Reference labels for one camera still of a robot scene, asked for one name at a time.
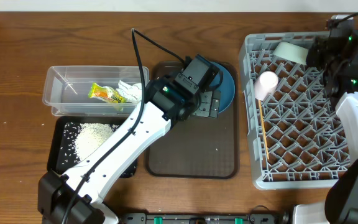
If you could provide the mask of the dark blue plate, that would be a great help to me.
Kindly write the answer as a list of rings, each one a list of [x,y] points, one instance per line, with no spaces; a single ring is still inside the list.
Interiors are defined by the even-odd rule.
[[[232,103],[235,95],[235,83],[232,75],[229,73],[228,69],[223,67],[221,64],[216,62],[212,62],[215,66],[217,66],[220,71],[223,72],[223,80],[220,86],[217,88],[221,92],[221,98],[219,103],[219,113],[225,111]]]

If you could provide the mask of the light green bowl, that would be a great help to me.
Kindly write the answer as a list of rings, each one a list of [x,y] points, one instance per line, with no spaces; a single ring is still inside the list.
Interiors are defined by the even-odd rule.
[[[289,60],[291,62],[306,65],[308,49],[288,42],[281,42],[273,51],[274,56]]]

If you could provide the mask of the wooden chopstick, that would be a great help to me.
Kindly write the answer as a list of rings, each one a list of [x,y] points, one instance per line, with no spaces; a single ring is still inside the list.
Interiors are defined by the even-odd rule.
[[[266,158],[267,158],[267,161],[268,161],[269,160],[269,148],[268,148],[268,145],[267,145],[267,136],[266,136],[266,131],[265,131],[264,115],[263,115],[263,109],[262,109],[261,100],[258,100],[258,106],[259,106],[259,112],[260,112],[260,123],[261,123],[261,127],[262,127],[262,137],[263,137],[263,140],[264,140],[265,154],[266,154]]]

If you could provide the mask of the pink cup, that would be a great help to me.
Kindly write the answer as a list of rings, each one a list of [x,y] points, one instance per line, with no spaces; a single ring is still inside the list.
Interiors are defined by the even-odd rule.
[[[278,85],[278,76],[271,71],[261,73],[254,83],[254,95],[257,100],[263,101],[267,95],[273,94]]]

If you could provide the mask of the white napkin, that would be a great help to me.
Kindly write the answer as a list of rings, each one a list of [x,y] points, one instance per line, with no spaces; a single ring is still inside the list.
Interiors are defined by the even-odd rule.
[[[119,81],[116,91],[126,99],[128,103],[138,104],[142,98],[142,84],[135,83],[130,85],[124,81]]]

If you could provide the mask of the yellow green snack wrapper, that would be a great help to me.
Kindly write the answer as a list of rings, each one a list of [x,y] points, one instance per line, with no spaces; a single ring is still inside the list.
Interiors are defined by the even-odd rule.
[[[117,90],[110,86],[100,86],[97,83],[92,83],[88,98],[96,98],[112,105],[127,103]]]

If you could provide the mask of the white rice pile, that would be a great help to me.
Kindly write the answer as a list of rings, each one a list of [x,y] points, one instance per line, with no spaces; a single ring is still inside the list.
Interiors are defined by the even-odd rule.
[[[58,165],[71,167],[90,156],[119,127],[119,124],[66,123],[59,147]]]

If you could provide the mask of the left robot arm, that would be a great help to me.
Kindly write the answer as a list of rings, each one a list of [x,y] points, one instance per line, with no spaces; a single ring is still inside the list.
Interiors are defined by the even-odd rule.
[[[196,55],[169,75],[151,80],[141,102],[115,132],[88,157],[62,175],[48,171],[38,186],[37,209],[44,223],[118,223],[104,203],[121,174],[156,140],[200,106],[201,94],[223,72]]]

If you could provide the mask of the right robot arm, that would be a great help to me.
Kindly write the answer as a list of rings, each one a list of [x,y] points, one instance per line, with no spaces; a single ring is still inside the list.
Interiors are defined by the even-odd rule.
[[[315,39],[306,58],[324,71],[324,90],[344,128],[351,164],[325,201],[294,207],[290,223],[358,223],[358,29],[354,17],[332,16],[327,38]]]

